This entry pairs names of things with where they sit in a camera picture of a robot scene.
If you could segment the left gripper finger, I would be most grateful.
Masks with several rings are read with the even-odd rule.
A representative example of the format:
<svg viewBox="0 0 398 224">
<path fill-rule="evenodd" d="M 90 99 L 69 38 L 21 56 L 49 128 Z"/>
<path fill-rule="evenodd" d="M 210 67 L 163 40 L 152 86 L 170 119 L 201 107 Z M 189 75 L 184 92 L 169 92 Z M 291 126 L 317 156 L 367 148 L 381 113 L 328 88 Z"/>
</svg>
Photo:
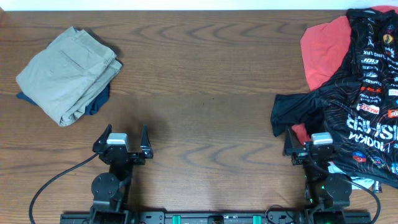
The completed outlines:
<svg viewBox="0 0 398 224">
<path fill-rule="evenodd" d="M 153 149 L 151 143 L 149 141 L 148 132 L 147 132 L 147 125 L 143 125 L 142 128 L 142 136 L 141 136 L 141 143 L 140 148 L 142 153 L 146 159 L 152 159 L 154 156 Z"/>
<path fill-rule="evenodd" d="M 102 135 L 94 142 L 92 151 L 94 153 L 103 153 L 107 148 L 107 139 L 109 135 L 112 133 L 112 125 L 107 125 L 106 129 L 102 133 Z"/>
</svg>

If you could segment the black printed sports jersey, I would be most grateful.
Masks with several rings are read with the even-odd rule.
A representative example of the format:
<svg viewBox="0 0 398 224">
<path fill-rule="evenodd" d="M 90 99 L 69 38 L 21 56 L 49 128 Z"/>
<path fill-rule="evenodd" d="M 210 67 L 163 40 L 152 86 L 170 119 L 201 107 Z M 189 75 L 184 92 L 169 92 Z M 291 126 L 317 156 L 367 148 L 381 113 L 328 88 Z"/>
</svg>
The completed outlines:
<svg viewBox="0 0 398 224">
<path fill-rule="evenodd" d="M 348 52 L 337 71 L 310 93 L 277 95 L 275 136 L 304 124 L 328 132 L 335 166 L 352 177 L 397 186 L 397 13 L 350 9 Z"/>
</svg>

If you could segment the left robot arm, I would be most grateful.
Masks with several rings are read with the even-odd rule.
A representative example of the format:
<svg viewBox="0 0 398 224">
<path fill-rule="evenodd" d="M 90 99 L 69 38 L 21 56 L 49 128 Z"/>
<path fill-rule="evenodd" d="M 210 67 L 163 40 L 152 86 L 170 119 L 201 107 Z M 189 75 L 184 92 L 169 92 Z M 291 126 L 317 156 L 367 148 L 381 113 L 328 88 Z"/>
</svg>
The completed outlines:
<svg viewBox="0 0 398 224">
<path fill-rule="evenodd" d="M 90 208 L 90 223 L 139 223 L 139 214 L 127 206 L 134 166 L 143 166 L 154 156 L 143 125 L 140 152 L 129 151 L 127 134 L 112 132 L 108 125 L 93 144 L 93 152 L 109 171 L 99 174 L 91 184 L 93 205 Z"/>
</svg>

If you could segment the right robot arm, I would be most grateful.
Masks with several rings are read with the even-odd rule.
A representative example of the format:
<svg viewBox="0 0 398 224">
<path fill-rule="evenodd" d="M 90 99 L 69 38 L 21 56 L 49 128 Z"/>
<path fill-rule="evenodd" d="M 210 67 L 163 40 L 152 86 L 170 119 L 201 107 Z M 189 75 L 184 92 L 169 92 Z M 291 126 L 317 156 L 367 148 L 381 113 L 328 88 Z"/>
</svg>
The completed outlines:
<svg viewBox="0 0 398 224">
<path fill-rule="evenodd" d="M 338 155 L 330 133 L 316 133 L 300 143 L 291 127 L 286 127 L 284 156 L 305 173 L 305 199 L 310 202 L 291 217 L 294 223 L 345 223 L 344 208 L 350 205 L 352 186 L 344 174 L 332 174 L 328 167 Z"/>
</svg>

